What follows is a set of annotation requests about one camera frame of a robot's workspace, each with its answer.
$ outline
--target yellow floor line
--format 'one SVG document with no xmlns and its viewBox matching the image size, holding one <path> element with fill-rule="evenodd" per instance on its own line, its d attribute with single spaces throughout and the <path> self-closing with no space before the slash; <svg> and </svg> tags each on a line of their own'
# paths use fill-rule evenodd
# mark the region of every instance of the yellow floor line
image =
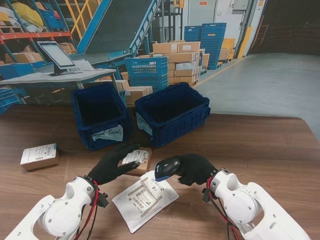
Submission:
<svg viewBox="0 0 320 240">
<path fill-rule="evenodd" d="M 217 76 L 218 74 L 222 73 L 223 71 L 227 70 L 228 68 L 231 68 L 233 65 L 236 65 L 237 63 L 241 62 L 243 59 L 245 58 L 241 58 L 239 61 L 235 62 L 234 64 L 231 64 L 230 66 L 227 66 L 226 68 L 222 69 L 221 71 L 211 75 L 210 77 L 206 78 L 205 80 L 199 82 L 197 85 L 195 85 L 193 88 L 196 88 L 198 86 L 200 86 L 201 84 L 205 83 L 206 81 L 212 79 L 213 77 Z"/>
</svg>

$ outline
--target workstation desk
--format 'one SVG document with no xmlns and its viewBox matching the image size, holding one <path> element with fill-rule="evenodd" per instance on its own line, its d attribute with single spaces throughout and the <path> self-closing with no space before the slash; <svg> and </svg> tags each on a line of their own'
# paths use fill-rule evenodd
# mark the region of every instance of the workstation desk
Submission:
<svg viewBox="0 0 320 240">
<path fill-rule="evenodd" d="M 61 106 L 14 105 L 0 116 L 0 136 L 0 239 L 40 199 L 61 197 L 68 182 L 88 174 L 114 147 L 87 150 L 78 136 L 72 109 Z M 131 141 L 150 147 L 137 126 Z M 60 149 L 59 165 L 30 172 L 20 166 L 24 149 L 51 143 Z M 164 158 L 187 153 L 205 156 L 217 169 L 227 168 L 243 184 L 261 185 L 313 240 L 319 239 L 320 144 L 302 119 L 211 114 L 205 125 L 163 147 L 153 147 L 149 170 Z M 179 198 L 134 234 L 111 200 L 139 177 L 122 175 L 100 186 L 110 204 L 98 209 L 91 239 L 227 240 L 226 223 L 212 204 L 202 201 L 205 186 L 186 186 L 177 179 L 167 181 Z M 86 239 L 89 228 L 81 239 Z M 38 226 L 34 232 L 40 240 L 53 239 Z"/>
</svg>

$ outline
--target orange shelf beam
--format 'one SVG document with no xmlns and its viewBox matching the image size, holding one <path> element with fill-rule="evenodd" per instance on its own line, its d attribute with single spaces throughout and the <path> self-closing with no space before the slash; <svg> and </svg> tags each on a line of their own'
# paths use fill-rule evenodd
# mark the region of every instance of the orange shelf beam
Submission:
<svg viewBox="0 0 320 240">
<path fill-rule="evenodd" d="M 57 32 L 17 32 L 17 33 L 4 33 L 0 34 L 0 40 L 9 39 L 28 39 L 28 38 L 54 38 L 54 37 L 71 37 L 69 31 L 57 31 Z"/>
</svg>

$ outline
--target black glove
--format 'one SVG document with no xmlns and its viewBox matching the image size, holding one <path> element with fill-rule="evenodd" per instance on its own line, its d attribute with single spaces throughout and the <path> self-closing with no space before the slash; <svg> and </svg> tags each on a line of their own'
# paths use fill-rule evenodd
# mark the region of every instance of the black glove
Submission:
<svg viewBox="0 0 320 240">
<path fill-rule="evenodd" d="M 187 154 L 176 156 L 182 164 L 182 169 L 178 172 L 181 176 L 178 180 L 181 184 L 191 186 L 193 183 L 198 185 L 207 182 L 211 173 L 217 172 L 217 169 L 204 157 L 198 154 Z"/>
<path fill-rule="evenodd" d="M 122 174 L 136 169 L 140 163 L 130 162 L 118 167 L 120 160 L 124 159 L 129 153 L 137 150 L 138 144 L 123 143 L 118 145 L 113 151 L 108 152 L 89 172 L 88 177 L 95 180 L 99 185 L 109 183 Z"/>
</svg>

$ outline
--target red cable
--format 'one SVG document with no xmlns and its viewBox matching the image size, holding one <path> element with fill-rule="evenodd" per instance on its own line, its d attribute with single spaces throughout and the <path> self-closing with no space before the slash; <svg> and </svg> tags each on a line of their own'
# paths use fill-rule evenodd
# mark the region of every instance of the red cable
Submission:
<svg viewBox="0 0 320 240">
<path fill-rule="evenodd" d="M 210 188 L 211 179 L 212 179 L 212 176 L 209 177 L 208 181 L 206 182 L 206 188 L 207 188 L 207 189 Z M 212 196 L 212 193 L 209 192 L 209 195 L 210 195 L 210 197 L 211 197 L 211 199 L 212 199 L 212 201 L 213 201 L 213 200 L 214 200 L 214 197 Z M 218 213 L 221 215 L 221 217 L 223 217 L 223 219 L 224 219 L 227 223 L 229 223 L 229 221 L 227 220 L 227 218 L 226 218 L 223 214 L 221 214 L 220 212 L 218 212 Z M 231 229 L 232 229 L 232 231 L 234 232 L 234 234 L 235 234 L 235 236 L 236 236 L 236 239 L 237 239 L 237 240 L 240 240 L 240 238 L 239 238 L 239 236 L 238 236 L 238 234 L 237 234 L 236 229 L 235 229 L 232 225 L 231 225 Z"/>
<path fill-rule="evenodd" d="M 85 224 L 84 224 L 83 228 L 82 228 L 81 231 L 78 233 L 78 235 L 75 236 L 74 240 L 77 240 L 77 239 L 80 237 L 80 235 L 81 235 L 82 232 L 84 231 L 85 227 L 88 225 L 88 223 L 89 223 L 89 221 L 90 221 L 90 218 L 91 218 L 91 216 L 92 216 L 92 214 L 93 214 L 93 212 L 94 212 L 94 209 L 95 209 L 95 207 L 96 207 L 96 205 L 97 205 L 97 202 L 98 202 L 98 196 L 99 196 L 98 183 L 97 183 L 95 180 L 93 180 L 93 182 L 94 182 L 95 187 L 96 187 L 94 203 L 93 203 L 93 206 L 92 206 L 92 208 L 91 208 L 91 210 L 90 210 L 90 213 L 89 213 L 89 215 L 88 215 L 88 217 L 87 217 L 87 219 L 86 219 L 86 221 L 85 221 Z"/>
</svg>

